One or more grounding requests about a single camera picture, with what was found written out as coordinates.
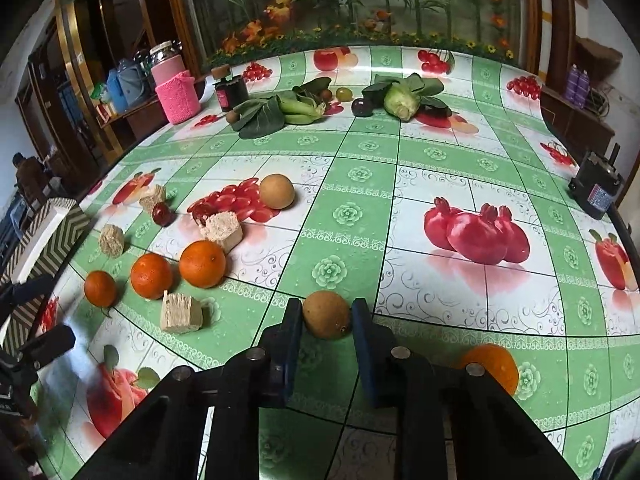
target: metal bolt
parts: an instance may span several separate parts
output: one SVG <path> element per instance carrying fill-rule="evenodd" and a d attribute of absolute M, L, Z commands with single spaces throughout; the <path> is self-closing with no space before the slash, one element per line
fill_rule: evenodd
<path fill-rule="evenodd" d="M 391 355 L 396 359 L 408 359 L 411 351 L 404 346 L 394 346 L 391 349 Z"/>
<path fill-rule="evenodd" d="M 259 346 L 252 346 L 251 348 L 248 348 L 246 351 L 246 358 L 249 359 L 249 361 L 259 361 L 260 359 L 264 359 L 265 355 L 267 355 L 267 352 L 264 350 L 264 348 L 261 348 Z"/>
<path fill-rule="evenodd" d="M 465 370 L 472 377 L 482 377 L 484 375 L 484 367 L 480 363 L 469 363 Z"/>
<path fill-rule="evenodd" d="M 191 367 L 183 365 L 183 366 L 178 366 L 177 368 L 174 368 L 174 370 L 172 370 L 171 372 L 171 377 L 174 378 L 176 381 L 183 381 L 191 377 L 192 373 L 193 373 L 193 369 Z"/>

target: pink jar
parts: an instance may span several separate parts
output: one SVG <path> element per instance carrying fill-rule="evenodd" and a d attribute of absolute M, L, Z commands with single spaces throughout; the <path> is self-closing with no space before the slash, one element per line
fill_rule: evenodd
<path fill-rule="evenodd" d="M 171 41 L 156 45 L 149 51 L 149 54 L 151 56 L 151 75 L 154 77 L 156 86 L 160 86 L 185 70 L 182 57 L 174 50 Z"/>

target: green banana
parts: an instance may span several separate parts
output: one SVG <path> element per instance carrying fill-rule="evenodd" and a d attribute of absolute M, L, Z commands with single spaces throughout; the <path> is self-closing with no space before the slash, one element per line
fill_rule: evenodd
<path fill-rule="evenodd" d="M 304 114 L 284 114 L 285 124 L 311 124 L 315 119 Z"/>
<path fill-rule="evenodd" d="M 311 117 L 309 123 L 297 123 L 297 124 L 310 124 L 312 121 L 319 119 L 324 114 L 324 103 L 319 106 L 312 106 L 311 104 L 303 103 L 297 99 L 288 99 L 286 97 L 278 97 L 278 104 L 280 105 L 280 111 L 286 115 L 300 115 Z"/>

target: purple bottle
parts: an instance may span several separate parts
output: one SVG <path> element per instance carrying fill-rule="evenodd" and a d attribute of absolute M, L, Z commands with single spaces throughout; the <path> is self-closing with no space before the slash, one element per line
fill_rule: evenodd
<path fill-rule="evenodd" d="M 587 71 L 584 70 L 578 78 L 578 88 L 575 91 L 574 105 L 578 108 L 584 108 L 584 104 L 587 101 L 587 95 L 589 94 L 589 76 Z"/>
<path fill-rule="evenodd" d="M 574 102 L 575 91 L 578 89 L 578 79 L 580 79 L 580 71 L 577 66 L 573 65 L 566 75 L 566 87 L 564 88 L 564 98 L 570 103 Z"/>

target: orange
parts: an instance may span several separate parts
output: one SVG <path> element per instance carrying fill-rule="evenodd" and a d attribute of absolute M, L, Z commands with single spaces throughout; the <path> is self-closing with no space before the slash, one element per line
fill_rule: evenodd
<path fill-rule="evenodd" d="M 194 242 L 180 256 L 180 275 L 199 288 L 217 285 L 224 276 L 225 266 L 224 251 L 209 240 Z"/>
<path fill-rule="evenodd" d="M 506 348 L 493 343 L 473 347 L 460 361 L 463 368 L 469 363 L 481 364 L 509 395 L 518 387 L 518 367 Z"/>
<path fill-rule="evenodd" d="M 84 295 L 89 303 L 100 308 L 109 308 L 116 301 L 116 282 L 103 270 L 92 270 L 84 280 Z"/>
<path fill-rule="evenodd" d="M 174 276 L 167 260 L 158 254 L 147 253 L 140 256 L 131 267 L 130 280 L 139 296 L 158 300 L 171 288 Z"/>

